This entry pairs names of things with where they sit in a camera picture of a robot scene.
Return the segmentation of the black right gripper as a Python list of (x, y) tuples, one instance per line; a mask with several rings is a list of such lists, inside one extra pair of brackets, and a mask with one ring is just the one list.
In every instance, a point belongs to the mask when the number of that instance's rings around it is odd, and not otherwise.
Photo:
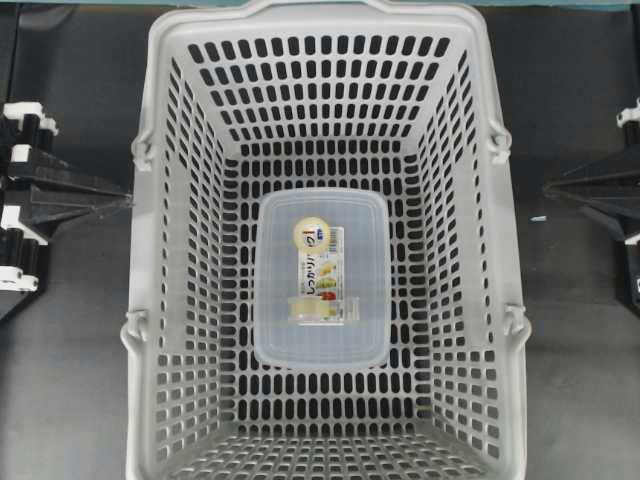
[(622, 245), (626, 296), (639, 303), (639, 107), (616, 115), (625, 149), (582, 165), (543, 187), (546, 197), (576, 206)]

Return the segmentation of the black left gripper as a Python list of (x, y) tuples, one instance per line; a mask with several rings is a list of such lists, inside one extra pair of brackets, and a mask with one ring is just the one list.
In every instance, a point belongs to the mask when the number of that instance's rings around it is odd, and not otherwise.
[(1, 105), (1, 318), (47, 287), (50, 243), (60, 226), (132, 205), (131, 192), (53, 153), (59, 130), (39, 102)]

